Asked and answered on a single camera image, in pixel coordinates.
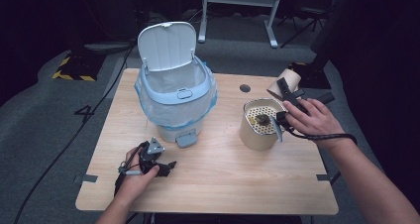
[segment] hand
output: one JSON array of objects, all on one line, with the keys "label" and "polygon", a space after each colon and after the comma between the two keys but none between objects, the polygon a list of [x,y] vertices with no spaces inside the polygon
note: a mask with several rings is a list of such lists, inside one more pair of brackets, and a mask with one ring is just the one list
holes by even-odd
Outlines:
[{"label": "hand", "polygon": [[[309,98],[298,99],[308,114],[303,113],[293,104],[284,101],[283,105],[288,110],[286,120],[297,131],[305,135],[330,135],[344,133],[339,121],[330,110],[320,101]],[[319,147],[326,150],[333,149],[343,139],[317,140],[314,141]]]},{"label": "hand", "polygon": [[[135,149],[136,148],[132,148],[130,151],[127,152],[126,161],[129,159],[129,157],[135,151]],[[128,167],[132,167],[130,168],[130,170],[140,170],[140,166],[136,166],[139,163],[139,156],[138,154],[136,154],[133,156],[131,163],[128,164]],[[143,192],[145,192],[149,183],[158,174],[158,169],[159,166],[154,166],[146,174],[126,175],[115,197],[121,198],[122,200],[126,200],[129,203],[133,203],[140,195],[142,195]]]}]

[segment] trash can lid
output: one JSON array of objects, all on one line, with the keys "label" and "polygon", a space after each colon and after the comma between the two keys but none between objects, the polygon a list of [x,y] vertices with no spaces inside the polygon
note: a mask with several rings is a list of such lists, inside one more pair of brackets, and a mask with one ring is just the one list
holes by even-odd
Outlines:
[{"label": "trash can lid", "polygon": [[168,22],[145,28],[138,46],[149,71],[177,68],[191,63],[195,55],[195,29],[185,22]]}]

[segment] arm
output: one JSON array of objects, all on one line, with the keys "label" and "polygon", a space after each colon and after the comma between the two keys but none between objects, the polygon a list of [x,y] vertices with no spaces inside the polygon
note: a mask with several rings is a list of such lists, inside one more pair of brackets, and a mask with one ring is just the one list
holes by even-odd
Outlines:
[{"label": "arm", "polygon": [[[309,115],[287,101],[286,119],[296,130],[308,135],[344,133],[328,108],[315,99],[301,99]],[[315,143],[333,157],[367,223],[420,223],[420,216],[391,180],[346,138]]]},{"label": "arm", "polygon": [[[134,149],[127,153],[126,160],[131,155]],[[132,164],[139,163],[139,156],[134,156]],[[144,175],[127,175],[121,184],[120,189],[115,195],[114,199],[96,221],[97,224],[104,223],[126,223],[127,215],[134,201],[146,190],[146,187],[152,179],[158,174],[158,166],[153,167],[148,173]]]}]

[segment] black chair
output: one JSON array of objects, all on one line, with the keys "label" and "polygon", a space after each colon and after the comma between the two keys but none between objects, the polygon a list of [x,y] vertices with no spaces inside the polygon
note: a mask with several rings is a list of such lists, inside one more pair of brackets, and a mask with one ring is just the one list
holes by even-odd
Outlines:
[{"label": "black chair", "polygon": [[[303,27],[300,31],[298,31],[293,37],[286,40],[280,47],[283,48],[288,43],[290,43],[293,39],[299,36],[303,31],[305,31],[310,26],[313,26],[312,32],[315,31],[316,25],[319,24],[321,28],[323,25],[321,20],[328,19],[333,11],[333,0],[294,0],[294,12],[292,13],[291,17],[294,23],[294,17],[298,17],[301,19],[312,19],[312,21]],[[279,24],[281,25],[287,17],[285,17]]]}]

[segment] person's left hand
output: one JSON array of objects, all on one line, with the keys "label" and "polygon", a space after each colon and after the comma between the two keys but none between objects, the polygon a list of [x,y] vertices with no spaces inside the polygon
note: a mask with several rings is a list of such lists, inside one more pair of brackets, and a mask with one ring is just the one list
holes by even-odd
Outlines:
[{"label": "person's left hand", "polygon": [[[129,159],[129,157],[135,151],[135,149],[136,148],[132,148],[130,151],[127,152],[126,161]],[[133,156],[131,163],[128,164],[128,167],[132,167],[130,168],[130,170],[140,170],[140,166],[136,166],[139,162],[139,155],[136,154]],[[142,195],[143,192],[145,192],[149,183],[158,174],[158,169],[159,166],[154,166],[146,174],[126,175],[115,197],[121,198],[122,200],[126,200],[129,203],[133,203],[140,195]]]}]

